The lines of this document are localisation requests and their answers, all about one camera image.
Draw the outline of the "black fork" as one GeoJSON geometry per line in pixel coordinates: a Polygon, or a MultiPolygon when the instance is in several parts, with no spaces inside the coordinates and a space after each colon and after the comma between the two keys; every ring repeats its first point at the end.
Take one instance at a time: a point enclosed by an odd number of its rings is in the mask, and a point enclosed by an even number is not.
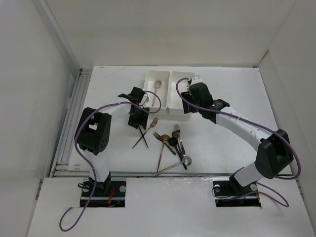
{"type": "Polygon", "coordinates": [[[148,143],[147,143],[147,141],[146,141],[146,139],[145,139],[145,137],[144,137],[144,133],[143,133],[141,127],[138,126],[138,129],[139,129],[139,131],[140,131],[140,133],[141,133],[141,135],[142,135],[142,140],[144,141],[144,143],[145,143],[145,145],[146,145],[146,147],[147,147],[147,149],[148,149],[149,146],[148,146],[148,143]]]}

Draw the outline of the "copper fork long handle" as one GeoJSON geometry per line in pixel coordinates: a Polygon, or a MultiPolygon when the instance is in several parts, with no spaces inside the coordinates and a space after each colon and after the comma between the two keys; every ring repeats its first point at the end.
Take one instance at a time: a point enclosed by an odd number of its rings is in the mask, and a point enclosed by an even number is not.
{"type": "Polygon", "coordinates": [[[134,148],[145,137],[145,135],[151,128],[154,128],[156,126],[156,124],[158,123],[158,120],[159,120],[158,117],[154,118],[154,120],[150,124],[150,127],[144,132],[144,134],[138,139],[138,141],[135,143],[135,145],[132,148],[134,148]]]}

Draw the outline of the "beige spoon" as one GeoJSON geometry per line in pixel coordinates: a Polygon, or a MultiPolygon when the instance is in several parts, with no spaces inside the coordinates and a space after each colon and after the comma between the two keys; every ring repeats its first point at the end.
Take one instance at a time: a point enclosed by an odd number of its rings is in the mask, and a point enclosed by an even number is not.
{"type": "Polygon", "coordinates": [[[154,96],[153,96],[153,100],[152,100],[152,106],[154,106],[154,104],[155,104],[156,94],[157,94],[157,91],[161,88],[161,86],[162,86],[162,81],[156,80],[154,83],[154,96]]]}

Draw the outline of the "brown spoon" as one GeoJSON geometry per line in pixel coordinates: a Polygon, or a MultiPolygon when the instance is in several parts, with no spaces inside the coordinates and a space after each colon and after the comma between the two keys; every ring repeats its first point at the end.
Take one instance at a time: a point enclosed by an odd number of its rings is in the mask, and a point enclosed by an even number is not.
{"type": "Polygon", "coordinates": [[[180,158],[183,158],[183,153],[179,144],[179,135],[176,131],[172,132],[172,137],[174,138],[174,141],[176,142],[176,144],[174,145],[178,155],[180,158]]]}

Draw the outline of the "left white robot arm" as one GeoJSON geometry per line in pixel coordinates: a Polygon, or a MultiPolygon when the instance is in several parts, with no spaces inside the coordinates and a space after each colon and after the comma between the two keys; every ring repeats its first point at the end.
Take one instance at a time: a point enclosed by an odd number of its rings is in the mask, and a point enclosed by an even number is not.
{"type": "Polygon", "coordinates": [[[127,114],[127,125],[147,128],[150,109],[146,107],[149,95],[138,87],[129,94],[120,94],[121,102],[111,103],[99,108],[84,108],[75,132],[75,150],[90,166],[88,188],[98,195],[109,193],[111,184],[107,181],[110,171],[106,159],[100,158],[110,140],[112,121],[127,114]]]}

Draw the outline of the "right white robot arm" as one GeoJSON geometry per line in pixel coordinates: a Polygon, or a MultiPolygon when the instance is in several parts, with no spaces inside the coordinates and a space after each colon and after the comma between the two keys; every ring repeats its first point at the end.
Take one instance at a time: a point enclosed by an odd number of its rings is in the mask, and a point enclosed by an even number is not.
{"type": "Polygon", "coordinates": [[[256,152],[253,163],[229,177],[229,189],[239,195],[246,187],[263,179],[273,179],[294,160],[288,134],[270,130],[243,118],[229,103],[214,100],[205,83],[188,80],[188,90],[181,93],[184,113],[199,113],[204,119],[224,127],[247,142],[256,152]]]}

